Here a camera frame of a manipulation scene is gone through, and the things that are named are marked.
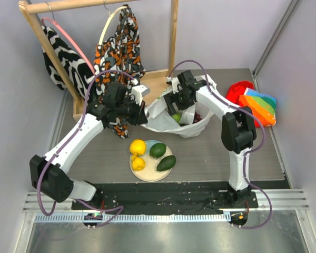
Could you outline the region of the light green fake apple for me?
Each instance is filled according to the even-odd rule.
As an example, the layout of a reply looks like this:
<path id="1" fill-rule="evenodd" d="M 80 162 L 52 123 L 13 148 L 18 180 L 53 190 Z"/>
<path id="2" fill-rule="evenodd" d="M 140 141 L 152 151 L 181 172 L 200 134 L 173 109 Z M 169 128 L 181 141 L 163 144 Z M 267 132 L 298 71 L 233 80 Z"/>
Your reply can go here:
<path id="1" fill-rule="evenodd" d="M 179 123 L 179 122 L 180 122 L 181 117 L 182 117 L 182 115 L 179 114 L 179 113 L 176 113 L 176 114 L 174 114 L 174 115 L 171 116 L 171 118 L 173 118 L 173 119 L 176 121 L 176 123 Z"/>

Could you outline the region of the yellow fake lemon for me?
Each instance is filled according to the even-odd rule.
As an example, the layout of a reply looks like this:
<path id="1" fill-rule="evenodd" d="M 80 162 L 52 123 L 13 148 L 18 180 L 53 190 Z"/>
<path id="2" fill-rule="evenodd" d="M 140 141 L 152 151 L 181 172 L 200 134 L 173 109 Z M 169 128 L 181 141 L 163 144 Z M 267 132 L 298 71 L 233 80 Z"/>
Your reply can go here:
<path id="1" fill-rule="evenodd" d="M 135 139 L 129 147 L 129 151 L 133 155 L 142 156 L 146 153 L 146 143 L 143 140 Z"/>

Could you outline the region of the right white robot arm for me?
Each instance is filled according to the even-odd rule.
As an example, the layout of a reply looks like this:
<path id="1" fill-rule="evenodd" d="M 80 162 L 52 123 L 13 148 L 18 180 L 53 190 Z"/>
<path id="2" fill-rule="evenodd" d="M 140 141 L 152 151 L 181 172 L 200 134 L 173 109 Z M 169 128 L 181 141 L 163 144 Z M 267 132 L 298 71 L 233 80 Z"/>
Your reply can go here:
<path id="1" fill-rule="evenodd" d="M 230 176 L 222 205 L 239 208 L 251 196 L 249 180 L 250 151 L 256 129 L 249 107 L 238 107 L 226 100 L 209 83 L 209 76 L 195 78 L 191 71 L 176 77 L 168 76 L 170 90 L 164 95 L 170 115 L 198 103 L 207 107 L 221 120 L 221 141 L 229 152 Z"/>

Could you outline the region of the green fake avocado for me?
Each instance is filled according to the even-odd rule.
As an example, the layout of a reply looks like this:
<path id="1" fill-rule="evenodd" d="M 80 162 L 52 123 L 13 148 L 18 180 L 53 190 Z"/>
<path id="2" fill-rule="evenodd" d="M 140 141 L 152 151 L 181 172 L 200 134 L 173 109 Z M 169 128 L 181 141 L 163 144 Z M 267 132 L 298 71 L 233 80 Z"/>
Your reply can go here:
<path id="1" fill-rule="evenodd" d="M 156 171 L 162 172 L 172 169 L 176 164 L 176 157 L 174 155 L 169 155 L 164 157 L 159 164 L 156 166 Z"/>

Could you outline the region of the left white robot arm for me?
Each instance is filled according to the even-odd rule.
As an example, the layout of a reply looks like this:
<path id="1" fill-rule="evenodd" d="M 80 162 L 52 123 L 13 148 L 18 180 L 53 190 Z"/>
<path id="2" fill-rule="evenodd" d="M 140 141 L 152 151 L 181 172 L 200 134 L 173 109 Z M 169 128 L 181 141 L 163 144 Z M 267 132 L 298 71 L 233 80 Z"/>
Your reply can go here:
<path id="1" fill-rule="evenodd" d="M 149 92 L 149 87 L 143 84 L 129 89 L 119 83 L 109 84 L 103 100 L 89 103 L 86 112 L 60 143 L 42 157 L 31 158 L 32 186 L 57 203 L 68 198 L 80 199 L 88 209 L 98 209 L 102 198 L 96 186 L 72 180 L 67 174 L 89 142 L 116 119 L 125 118 L 132 125 L 147 123 L 143 98 Z"/>

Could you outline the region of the green fake fruit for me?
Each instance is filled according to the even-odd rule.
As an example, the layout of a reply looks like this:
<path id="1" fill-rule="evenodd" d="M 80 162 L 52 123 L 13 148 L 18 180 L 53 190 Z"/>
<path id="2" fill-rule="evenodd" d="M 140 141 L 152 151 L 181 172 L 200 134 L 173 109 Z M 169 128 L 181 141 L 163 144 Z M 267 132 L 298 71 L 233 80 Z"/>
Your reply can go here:
<path id="1" fill-rule="evenodd" d="M 162 157 L 166 152 L 166 145 L 163 143 L 156 143 L 152 145 L 149 151 L 149 155 L 153 158 L 160 158 Z"/>

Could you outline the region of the white plastic bag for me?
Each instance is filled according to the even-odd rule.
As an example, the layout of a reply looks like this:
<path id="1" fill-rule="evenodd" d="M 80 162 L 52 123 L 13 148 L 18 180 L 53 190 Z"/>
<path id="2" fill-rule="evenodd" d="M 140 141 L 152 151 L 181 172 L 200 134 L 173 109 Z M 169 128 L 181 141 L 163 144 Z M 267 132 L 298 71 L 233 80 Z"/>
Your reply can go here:
<path id="1" fill-rule="evenodd" d="M 180 122 L 176 123 L 176 121 L 171 118 L 168 113 L 167 105 L 164 99 L 164 96 L 168 94 L 168 92 L 167 89 L 165 89 L 160 97 L 145 109 L 148 123 L 144 124 L 143 127 L 153 132 L 177 134 L 183 138 L 195 137 L 205 129 L 214 112 L 209 109 L 204 102 L 199 101 L 196 98 L 196 94 L 197 91 L 208 91 L 206 81 L 209 81 L 210 87 L 213 88 L 214 91 L 217 91 L 216 83 L 209 75 L 196 77 L 193 75 L 188 76 L 190 73 L 191 72 L 186 71 L 177 76 L 183 89 L 188 88 L 195 93 L 195 104 L 188 109 L 178 110 L 174 104 L 176 113 L 182 115 Z M 201 115 L 202 120 L 193 124 L 195 112 Z"/>

